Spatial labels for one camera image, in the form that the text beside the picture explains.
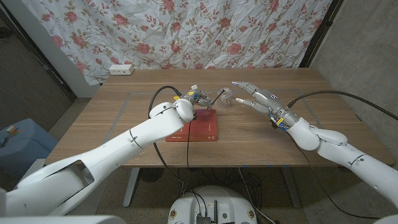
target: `wire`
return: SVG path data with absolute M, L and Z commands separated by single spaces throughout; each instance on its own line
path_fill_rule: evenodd
M 192 193 L 193 193 L 193 195 L 195 196 L 195 198 L 197 199 L 197 202 L 198 202 L 198 205 L 199 205 L 199 214 L 201 215 L 200 203 L 199 203 L 197 194 L 193 191 L 193 189 L 192 189 Z
M 188 168 L 188 176 L 187 176 L 187 184 L 185 185 L 184 191 L 182 192 L 182 196 L 184 196 L 185 190 L 188 187 L 188 181 L 189 181 L 189 176 L 190 176 L 190 171 L 189 171 L 189 161 L 188 161 L 188 152 L 189 152 L 189 135 L 191 133 L 191 122 L 189 122 L 189 128 L 188 128 L 188 140 L 187 140 L 187 168 Z
M 246 190 L 248 191 L 249 199 L 250 199 L 250 202 L 252 203 L 253 207 L 254 207 L 261 215 L 263 215 L 266 219 L 268 219 L 271 223 L 275 224 L 275 222 L 274 222 L 272 219 L 270 219 L 268 216 L 266 216 L 265 214 L 263 214 L 262 212 L 260 212 L 260 210 L 254 206 L 253 201 L 251 200 L 251 196 L 250 196 L 250 192 L 249 192 L 249 189 L 248 189 L 248 185 L 246 184 L 246 181 L 244 180 L 244 177 L 243 177 L 243 175 L 242 175 L 241 168 L 238 167 L 238 170 L 239 170 L 239 173 L 241 174 L 241 177 L 242 177 L 244 186 L 246 187 Z
M 398 121 L 398 116 L 392 114 L 392 113 L 389 112 L 388 110 L 383 109 L 383 108 L 381 108 L 380 106 L 375 105 L 374 103 L 372 103 L 372 102 L 370 102 L 370 101 L 368 101 L 368 100 L 365 100 L 364 98 L 361 98 L 361 97 L 359 97 L 359 96 L 352 95 L 351 93 L 346 93 L 346 92 L 343 92 L 343 91 L 335 91 L 335 90 L 314 91 L 314 92 L 307 93 L 307 94 L 304 94 L 304 95 L 301 95 L 301 96 L 297 97 L 296 99 L 292 100 L 292 101 L 287 105 L 287 107 L 291 108 L 298 100 L 301 100 L 302 98 L 305 98 L 305 97 L 307 97 L 307 96 L 316 95 L 316 94 L 321 94 L 321 93 L 334 93 L 334 94 L 340 94 L 340 95 L 349 96 L 349 97 L 351 97 L 351 98 L 354 98 L 354 99 L 357 99 L 357 100 L 359 100 L 359 101 L 362 101 L 362 102 L 364 102 L 364 103 L 366 103 L 366 104 L 368 104 L 368 105 L 370 105 L 370 106 L 373 106 L 374 108 L 378 109 L 379 111 L 385 113 L 386 115 L 388 115 L 388 116 L 390 116 L 391 118 L 394 118 L 394 119 L 396 119 L 396 120 Z
M 203 199 L 203 197 L 201 197 L 200 194 L 195 193 L 195 192 L 193 191 L 193 189 L 192 189 L 192 190 L 189 190 L 188 192 L 191 192 L 191 193 L 193 193 L 193 194 L 195 194 L 195 195 L 197 195 L 197 196 L 200 197 L 200 199 L 203 201 L 203 204 L 205 205 L 205 217 L 207 217 L 207 207 L 206 207 L 206 202 L 205 202 L 205 200 Z
M 313 167 L 312 167 L 312 165 L 311 165 L 310 160 L 308 159 L 308 157 L 304 154 L 304 152 L 301 150 L 301 148 L 297 145 L 297 143 L 296 143 L 294 140 L 293 140 L 293 142 L 294 142 L 294 144 L 297 146 L 297 148 L 300 150 L 300 152 L 303 154 L 303 156 L 305 157 L 305 159 L 307 160 L 307 162 L 308 162 L 308 164 L 310 165 L 310 167 L 311 167 L 311 169 L 312 169 L 312 172 L 315 174 L 315 177 L 317 178 L 318 183 L 319 183 L 319 185 L 321 186 L 322 190 L 324 191 L 324 193 L 326 194 L 326 196 L 329 198 L 329 200 L 332 202 L 332 204 L 333 204 L 338 210 L 340 210 L 341 212 L 343 212 L 343 213 L 345 213 L 345 214 L 347 214 L 347 215 L 351 215 L 351 216 L 356 217 L 356 218 L 365 218 L 365 219 L 372 219 L 372 220 L 380 219 L 380 217 L 366 217 L 366 216 L 361 216 L 361 215 L 354 215 L 354 214 L 351 214 L 351 213 L 349 213 L 349 212 L 344 211 L 344 210 L 341 209 L 339 206 L 337 206 L 337 204 L 331 199 L 331 197 L 329 196 L 328 192 L 325 190 L 323 184 L 321 183 L 321 180 L 319 179 L 319 177 L 317 176 L 317 173 L 316 173 L 315 170 L 313 169 Z
M 174 90 L 174 92 L 175 92 L 178 96 L 181 96 L 181 95 L 182 95 L 176 88 L 174 88 L 174 87 L 172 87 L 172 86 L 162 86 L 162 87 L 160 87 L 160 88 L 154 93 L 154 96 L 153 96 L 152 99 L 150 100 L 150 103 L 149 103 L 149 110 L 148 110 L 148 118 L 149 118 L 149 119 L 150 119 L 149 113 L 150 113 L 150 111 L 152 110 L 152 106 L 153 106 L 153 104 L 154 104 L 154 101 L 155 101 L 155 99 L 156 99 L 156 96 L 157 96 L 162 90 L 164 90 L 164 89 L 166 89 L 166 88 L 170 88 L 170 89 Z M 162 163 L 163 163 L 163 166 L 165 166 L 165 167 L 167 168 L 167 170 L 169 170 L 170 173 L 172 173 L 173 176 L 174 176 L 178 181 L 181 182 L 181 185 L 182 185 L 182 187 L 181 187 L 181 192 L 183 192 L 184 181 L 182 181 L 177 175 L 175 175 L 175 174 L 171 171 L 171 169 L 168 167 L 168 165 L 167 165 L 166 162 L 164 161 L 162 155 L 160 154 L 159 149 L 157 148 L 156 142 L 154 142 L 154 147 L 155 147 L 155 150 L 156 150 L 157 155 L 159 156 L 160 160 L 161 160 Z

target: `electrical socket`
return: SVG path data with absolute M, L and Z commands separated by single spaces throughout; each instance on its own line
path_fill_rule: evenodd
M 132 65 L 112 65 L 109 71 L 111 75 L 131 75 L 134 68 Z

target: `clear glass object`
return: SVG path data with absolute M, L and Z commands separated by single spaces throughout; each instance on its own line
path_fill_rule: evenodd
M 220 108 L 229 108 L 232 106 L 231 100 L 232 100 L 232 90 L 230 88 L 220 88 L 218 90 L 217 96 L 225 90 L 221 96 L 217 100 L 217 105 Z

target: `blue bin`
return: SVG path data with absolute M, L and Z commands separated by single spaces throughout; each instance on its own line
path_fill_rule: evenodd
M 0 148 L 0 169 L 21 179 L 36 159 L 45 159 L 58 144 L 58 141 L 42 129 L 32 119 L 27 118 L 10 126 L 21 130 L 16 136 L 4 128 L 0 139 L 9 138 L 7 144 Z

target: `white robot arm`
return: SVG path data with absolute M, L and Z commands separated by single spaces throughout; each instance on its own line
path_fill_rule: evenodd
M 102 146 L 41 168 L 6 194 L 0 214 L 5 217 L 65 215 L 116 168 L 192 121 L 193 104 L 211 108 L 210 99 L 196 85 L 174 103 L 157 105 L 150 111 L 150 119 Z
M 348 168 L 398 207 L 398 171 L 348 144 L 344 134 L 309 125 L 269 91 L 247 82 L 232 83 L 256 99 L 256 103 L 242 99 L 236 99 L 237 102 L 268 114 L 277 126 L 286 129 L 300 148 L 316 150 L 325 159 Z

